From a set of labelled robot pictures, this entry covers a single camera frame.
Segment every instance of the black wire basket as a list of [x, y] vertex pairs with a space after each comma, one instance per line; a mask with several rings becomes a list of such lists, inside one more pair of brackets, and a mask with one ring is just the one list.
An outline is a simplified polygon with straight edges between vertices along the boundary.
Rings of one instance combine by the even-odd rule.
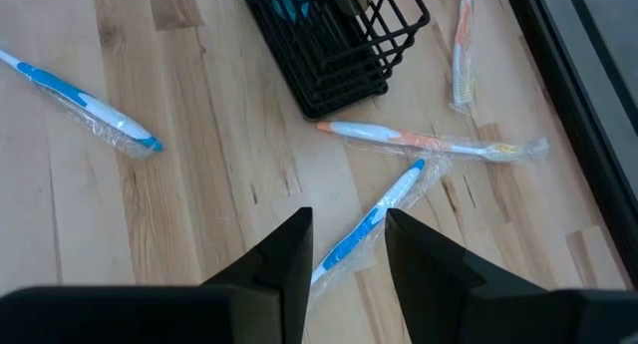
[[309, 121], [388, 91], [430, 22], [422, 0], [246, 0]]

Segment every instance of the toothbrush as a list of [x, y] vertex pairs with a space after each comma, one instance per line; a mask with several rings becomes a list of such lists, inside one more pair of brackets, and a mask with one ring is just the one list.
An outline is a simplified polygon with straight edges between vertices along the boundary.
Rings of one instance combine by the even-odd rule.
[[154, 152], [160, 152], [163, 149], [161, 142], [133, 119], [59, 77], [16, 59], [2, 50], [0, 50], [0, 60], [26, 76], [27, 79], [80, 107], [143, 147]]
[[[292, 23], [296, 23], [297, 9], [295, 8], [295, 4], [294, 4], [295, 1], [297, 0], [272, 0], [272, 5], [275, 11], [277, 12], [277, 15], [279, 15], [279, 17], [285, 20], [291, 21]], [[283, 6], [286, 9], [288, 16], [286, 16], [284, 14], [284, 11], [281, 9], [281, 3], [283, 3]], [[310, 3], [308, 1], [305, 1], [303, 4], [301, 4], [300, 9], [301, 9], [301, 15], [304, 18], [306, 18], [308, 16], [308, 11], [310, 10]]]
[[317, 129], [354, 139], [411, 146], [434, 152], [475, 156], [491, 162], [517, 161], [531, 153], [544, 152], [547, 148], [547, 140], [545, 138], [528, 142], [523, 146], [491, 144], [487, 146], [470, 147], [457, 145], [418, 133], [395, 131], [384, 126], [352, 122], [320, 122], [317, 124]]
[[453, 109], [468, 113], [474, 103], [474, 69], [470, 58], [474, 0], [461, 0], [453, 59]]
[[314, 284], [319, 278], [334, 267], [338, 262], [343, 260], [350, 254], [355, 247], [381, 223], [386, 217], [389, 208], [393, 208], [408, 194], [410, 189], [415, 185], [417, 179], [421, 175], [425, 160], [416, 161], [401, 177], [390, 187], [390, 189], [381, 197], [372, 209], [366, 214], [364, 219], [343, 238], [337, 245], [328, 252], [328, 255], [321, 261], [317, 268], [312, 272], [310, 285]]

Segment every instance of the wood grain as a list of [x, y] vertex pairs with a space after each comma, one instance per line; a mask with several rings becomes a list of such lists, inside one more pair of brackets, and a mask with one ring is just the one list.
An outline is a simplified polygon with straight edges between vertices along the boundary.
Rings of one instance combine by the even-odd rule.
[[151, 0], [158, 30], [172, 30], [202, 25], [195, 0]]
[[[414, 4], [397, 0], [407, 13]], [[456, 161], [410, 214], [546, 288], [626, 288], [600, 212], [507, 0], [477, 0], [478, 107], [450, 110], [459, 0], [390, 92], [335, 118], [471, 141], [545, 136], [545, 159]], [[304, 122], [244, 0], [0, 0], [0, 46], [166, 144], [117, 154], [0, 66], [0, 290], [44, 283], [197, 284], [314, 208], [318, 261], [409, 165]], [[308, 313], [306, 343], [409, 343], [385, 247]]]

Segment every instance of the plastic wrapper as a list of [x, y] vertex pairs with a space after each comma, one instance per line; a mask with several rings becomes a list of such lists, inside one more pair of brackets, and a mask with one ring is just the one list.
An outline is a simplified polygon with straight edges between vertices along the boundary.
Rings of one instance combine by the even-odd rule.
[[522, 144], [481, 142], [465, 139], [446, 139], [426, 136], [421, 146], [382, 144], [356, 139], [346, 139], [346, 144], [359, 149], [386, 154], [404, 155], [414, 158], [432, 159], [447, 157], [452, 159], [481, 160], [490, 163], [518, 163], [541, 159], [549, 150], [549, 142], [539, 137]]
[[[452, 163], [448, 159], [426, 160], [425, 167], [420, 173], [415, 184], [410, 188], [408, 193], [399, 200], [397, 205], [394, 205], [394, 207], [403, 210], [409, 209], [425, 195], [428, 188], [436, 183], [451, 166]], [[378, 222], [372, 230], [363, 239], [361, 239], [361, 241], [359, 241], [352, 251], [340, 259], [312, 284], [308, 299], [308, 310], [312, 309], [323, 294], [337, 286], [338, 283], [346, 276], [361, 269], [362, 263], [365, 263], [367, 260], [370, 260], [371, 257], [374, 257], [375, 247], [380, 241], [384, 240], [384, 213], [383, 216], [383, 219]]]
[[475, 72], [472, 54], [474, 0], [461, 0], [453, 53], [451, 107], [470, 115], [475, 104]]
[[75, 122], [128, 156], [134, 159], [144, 159], [154, 152], [153, 149], [143, 146], [131, 137], [84, 111], [82, 108], [70, 103], [59, 94], [45, 88], [41, 89], [56, 99], [58, 103], [62, 105], [62, 109]]
[[426, 159], [453, 157], [511, 163], [543, 156], [549, 149], [545, 137], [523, 144], [490, 143], [341, 121], [321, 122], [317, 124], [317, 129], [344, 136], [347, 144], [358, 148]]

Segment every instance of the wrapped toothbrush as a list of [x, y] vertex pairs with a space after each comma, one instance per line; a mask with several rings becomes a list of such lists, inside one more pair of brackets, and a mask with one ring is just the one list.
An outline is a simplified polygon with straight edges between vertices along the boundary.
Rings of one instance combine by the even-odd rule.
[[451, 107], [466, 115], [470, 114], [475, 103], [475, 74], [472, 61], [473, 25], [474, 0], [461, 0], [452, 63]]
[[386, 212], [389, 208], [407, 210], [425, 195], [450, 168], [446, 159], [416, 160], [386, 191], [352, 231], [327, 253], [312, 272], [309, 310], [326, 291], [334, 288], [359, 264], [375, 255], [375, 247], [383, 240]]
[[365, 141], [366, 148], [380, 152], [420, 158], [454, 156], [493, 163], [510, 163], [542, 156], [549, 149], [546, 138], [538, 138], [520, 145], [472, 142], [396, 131], [380, 125], [339, 121], [318, 123], [317, 129]]
[[57, 76], [2, 50], [0, 60], [53, 96], [74, 120], [94, 135], [127, 155], [142, 159], [163, 149], [161, 142], [133, 119]]

